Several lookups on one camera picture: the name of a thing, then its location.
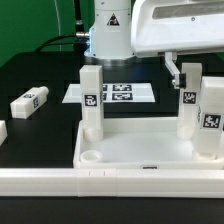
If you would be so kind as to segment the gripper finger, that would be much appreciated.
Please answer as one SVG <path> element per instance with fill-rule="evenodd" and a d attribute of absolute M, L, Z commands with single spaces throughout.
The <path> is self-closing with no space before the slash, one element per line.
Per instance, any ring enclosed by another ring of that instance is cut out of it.
<path fill-rule="evenodd" d="M 177 54 L 175 52 L 165 53 L 165 65 L 169 72 L 171 73 L 173 80 L 172 84 L 175 89 L 185 89 L 186 88 L 186 74 L 181 73 L 176 67 Z"/>

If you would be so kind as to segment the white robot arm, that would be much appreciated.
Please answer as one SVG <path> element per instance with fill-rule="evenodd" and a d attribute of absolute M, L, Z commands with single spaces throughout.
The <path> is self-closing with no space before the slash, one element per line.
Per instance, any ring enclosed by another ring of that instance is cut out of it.
<path fill-rule="evenodd" d="M 163 56 L 173 85 L 186 86 L 179 55 L 224 51 L 224 0 L 94 0 L 85 57 L 110 63 Z"/>

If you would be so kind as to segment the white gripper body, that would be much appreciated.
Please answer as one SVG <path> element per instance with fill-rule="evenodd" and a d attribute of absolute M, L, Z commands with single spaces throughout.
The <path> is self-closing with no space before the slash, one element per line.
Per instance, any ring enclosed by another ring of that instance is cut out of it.
<path fill-rule="evenodd" d="M 136 0 L 131 45 L 138 57 L 224 49 L 224 0 Z"/>

